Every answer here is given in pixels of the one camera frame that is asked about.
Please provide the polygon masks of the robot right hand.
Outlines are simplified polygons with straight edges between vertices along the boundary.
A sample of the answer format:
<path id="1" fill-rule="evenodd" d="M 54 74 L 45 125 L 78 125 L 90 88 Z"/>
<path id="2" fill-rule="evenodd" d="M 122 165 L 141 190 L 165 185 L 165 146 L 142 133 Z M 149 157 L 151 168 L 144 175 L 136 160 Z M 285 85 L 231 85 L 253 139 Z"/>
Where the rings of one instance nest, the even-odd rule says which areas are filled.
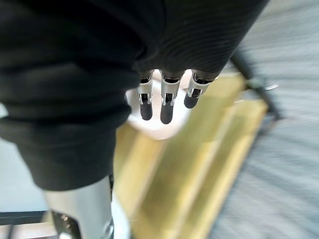
<path id="1" fill-rule="evenodd" d="M 152 117 L 161 71 L 161 122 L 192 70 L 191 109 L 219 76 L 265 0 L 3 0 L 0 135 L 43 191 L 59 238 L 112 239 L 116 131 L 137 91 Z"/>

